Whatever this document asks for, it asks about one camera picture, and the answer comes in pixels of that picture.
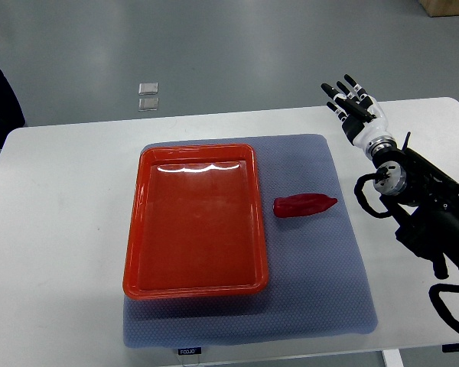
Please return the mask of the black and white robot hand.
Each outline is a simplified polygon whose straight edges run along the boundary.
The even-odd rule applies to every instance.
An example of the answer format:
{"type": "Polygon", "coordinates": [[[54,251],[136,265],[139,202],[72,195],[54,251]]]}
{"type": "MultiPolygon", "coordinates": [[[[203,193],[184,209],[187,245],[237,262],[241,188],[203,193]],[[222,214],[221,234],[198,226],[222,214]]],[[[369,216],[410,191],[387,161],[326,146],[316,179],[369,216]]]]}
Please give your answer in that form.
{"type": "Polygon", "coordinates": [[[349,143],[360,148],[370,160],[382,149],[397,148],[377,100],[350,75],[343,78],[347,85],[341,81],[337,81],[337,87],[322,83],[321,89],[329,98],[326,106],[341,122],[349,143]]]}

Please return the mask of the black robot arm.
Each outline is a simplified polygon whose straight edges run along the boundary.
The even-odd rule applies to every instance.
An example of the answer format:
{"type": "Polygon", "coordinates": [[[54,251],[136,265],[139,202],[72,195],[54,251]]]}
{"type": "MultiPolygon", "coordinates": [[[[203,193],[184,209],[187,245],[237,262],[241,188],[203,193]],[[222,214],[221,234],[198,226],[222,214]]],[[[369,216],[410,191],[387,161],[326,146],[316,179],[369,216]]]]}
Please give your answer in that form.
{"type": "Polygon", "coordinates": [[[376,170],[358,178],[358,204],[375,218],[392,217],[396,239],[429,260],[436,278],[448,278],[447,261],[459,270],[459,183],[386,135],[369,142],[366,155],[376,170]]]}

